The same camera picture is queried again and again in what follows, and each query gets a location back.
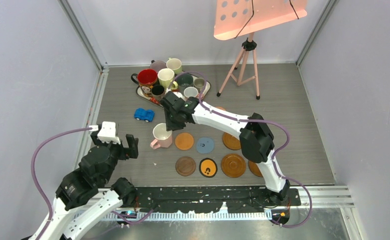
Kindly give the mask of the pink handled floral mug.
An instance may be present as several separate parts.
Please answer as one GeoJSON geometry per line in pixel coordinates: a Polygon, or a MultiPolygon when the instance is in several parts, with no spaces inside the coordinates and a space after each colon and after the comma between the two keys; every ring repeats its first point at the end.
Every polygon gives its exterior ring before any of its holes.
{"type": "Polygon", "coordinates": [[[183,96],[186,100],[189,98],[199,98],[199,90],[193,86],[189,86],[184,89],[183,96]]]}

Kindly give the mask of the plain orange round coaster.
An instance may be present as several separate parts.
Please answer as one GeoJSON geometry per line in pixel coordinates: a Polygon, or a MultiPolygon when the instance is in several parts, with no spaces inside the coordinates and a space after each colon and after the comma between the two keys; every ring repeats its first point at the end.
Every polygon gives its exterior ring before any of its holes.
{"type": "Polygon", "coordinates": [[[175,145],[182,151],[189,150],[194,144],[194,138],[190,133],[182,132],[175,138],[175,145]]]}

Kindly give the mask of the blue smiley foam coaster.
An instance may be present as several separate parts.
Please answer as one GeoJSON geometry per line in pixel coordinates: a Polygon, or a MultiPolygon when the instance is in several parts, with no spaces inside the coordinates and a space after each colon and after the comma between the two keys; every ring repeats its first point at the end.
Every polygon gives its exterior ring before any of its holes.
{"type": "Polygon", "coordinates": [[[197,141],[196,150],[200,154],[207,154],[214,150],[215,142],[212,138],[209,137],[201,137],[197,141]]]}

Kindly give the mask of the dark brown wooden coaster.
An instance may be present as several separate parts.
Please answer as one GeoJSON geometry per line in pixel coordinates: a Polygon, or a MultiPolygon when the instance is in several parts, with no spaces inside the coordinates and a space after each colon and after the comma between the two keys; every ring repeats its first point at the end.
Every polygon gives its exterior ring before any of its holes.
{"type": "Polygon", "coordinates": [[[176,161],[176,172],[181,176],[190,176],[196,170],[196,162],[188,156],[183,156],[176,161]]]}

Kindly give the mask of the glossy brown grooved wooden coaster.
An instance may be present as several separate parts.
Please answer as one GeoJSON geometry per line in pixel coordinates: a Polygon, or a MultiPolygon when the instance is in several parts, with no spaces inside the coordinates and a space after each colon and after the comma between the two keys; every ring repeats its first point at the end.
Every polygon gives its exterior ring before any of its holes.
{"type": "Polygon", "coordinates": [[[248,162],[249,170],[257,177],[262,177],[262,173],[258,167],[258,165],[252,161],[248,162]]]}

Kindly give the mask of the woven orange rattan coaster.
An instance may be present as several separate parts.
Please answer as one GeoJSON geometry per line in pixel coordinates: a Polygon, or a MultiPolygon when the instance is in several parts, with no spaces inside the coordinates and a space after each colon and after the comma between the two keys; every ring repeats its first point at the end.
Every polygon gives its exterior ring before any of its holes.
{"type": "Polygon", "coordinates": [[[225,108],[223,108],[223,107],[219,107],[219,106],[218,106],[218,107],[215,107],[215,110],[220,110],[220,111],[222,110],[222,111],[226,111],[226,109],[225,109],[225,108]]]}

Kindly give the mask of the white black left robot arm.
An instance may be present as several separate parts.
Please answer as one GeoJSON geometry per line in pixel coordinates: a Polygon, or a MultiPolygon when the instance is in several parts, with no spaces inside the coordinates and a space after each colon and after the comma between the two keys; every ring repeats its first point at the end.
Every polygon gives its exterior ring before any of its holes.
{"type": "Polygon", "coordinates": [[[136,159],[138,138],[126,135],[128,147],[119,138],[102,142],[98,132],[91,134],[94,146],[82,157],[79,166],[67,174],[56,190],[48,215],[30,240],[80,240],[89,229],[112,210],[130,207],[136,201],[136,188],[124,177],[119,178],[104,196],[75,217],[110,180],[120,160],[136,159]]]}

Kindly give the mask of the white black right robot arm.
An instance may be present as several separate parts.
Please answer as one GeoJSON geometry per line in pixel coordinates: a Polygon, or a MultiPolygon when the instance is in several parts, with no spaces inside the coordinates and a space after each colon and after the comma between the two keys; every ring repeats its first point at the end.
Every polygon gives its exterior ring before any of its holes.
{"type": "Polygon", "coordinates": [[[274,135],[269,121],[258,113],[251,116],[230,113],[218,109],[196,97],[183,99],[169,91],[160,100],[165,113],[166,128],[169,131],[182,130],[187,123],[210,126],[237,138],[242,155],[259,168],[274,205],[281,205],[288,199],[289,180],[282,173],[276,153],[274,135]]]}

